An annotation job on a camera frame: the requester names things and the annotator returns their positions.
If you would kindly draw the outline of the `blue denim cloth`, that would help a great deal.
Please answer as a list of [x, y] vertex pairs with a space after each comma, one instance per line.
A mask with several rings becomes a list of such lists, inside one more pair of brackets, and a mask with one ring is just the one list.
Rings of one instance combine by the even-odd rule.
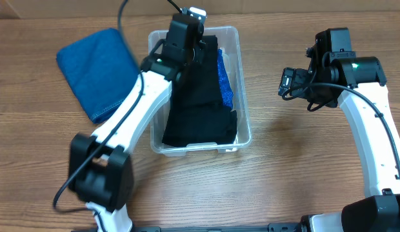
[[108, 120], [134, 87], [139, 68], [114, 28], [76, 41], [56, 55], [82, 109], [94, 124]]

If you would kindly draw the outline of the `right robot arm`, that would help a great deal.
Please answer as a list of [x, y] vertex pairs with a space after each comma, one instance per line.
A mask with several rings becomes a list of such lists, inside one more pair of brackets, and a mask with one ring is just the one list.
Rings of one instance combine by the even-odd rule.
[[290, 231], [400, 231], [400, 137], [376, 57], [358, 57], [347, 28], [319, 32], [307, 69], [285, 68], [278, 94], [308, 101], [308, 111], [340, 108], [352, 131], [364, 178], [363, 200], [337, 213], [305, 215]]

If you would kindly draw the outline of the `black cloth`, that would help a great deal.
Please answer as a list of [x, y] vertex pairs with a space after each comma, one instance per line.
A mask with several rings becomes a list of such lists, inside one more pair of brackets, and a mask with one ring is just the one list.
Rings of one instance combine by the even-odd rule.
[[207, 35], [203, 39], [206, 43], [203, 62], [191, 65], [182, 87], [174, 90], [170, 103], [172, 108], [191, 108], [223, 103], [217, 73], [217, 37]]
[[228, 106], [172, 108], [162, 142], [173, 147], [214, 142], [231, 144], [237, 134], [237, 112]]

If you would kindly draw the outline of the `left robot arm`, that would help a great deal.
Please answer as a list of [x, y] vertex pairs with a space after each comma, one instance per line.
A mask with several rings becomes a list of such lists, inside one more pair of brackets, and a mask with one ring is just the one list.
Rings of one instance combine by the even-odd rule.
[[61, 188], [69, 188], [85, 203], [96, 231], [133, 229], [126, 210], [134, 184], [131, 153], [190, 65], [203, 59], [205, 21], [206, 12], [195, 7], [174, 14], [166, 37], [143, 59], [136, 83], [120, 107], [91, 136], [77, 134], [72, 139], [68, 179]]

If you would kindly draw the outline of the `blue sparkly cloth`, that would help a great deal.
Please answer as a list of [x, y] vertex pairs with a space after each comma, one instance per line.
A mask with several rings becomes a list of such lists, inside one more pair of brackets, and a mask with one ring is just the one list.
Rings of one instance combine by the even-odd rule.
[[218, 74], [218, 81], [223, 100], [223, 105], [228, 106], [229, 108], [232, 109], [234, 94], [231, 89], [230, 81], [225, 69], [222, 49], [217, 50], [217, 74]]

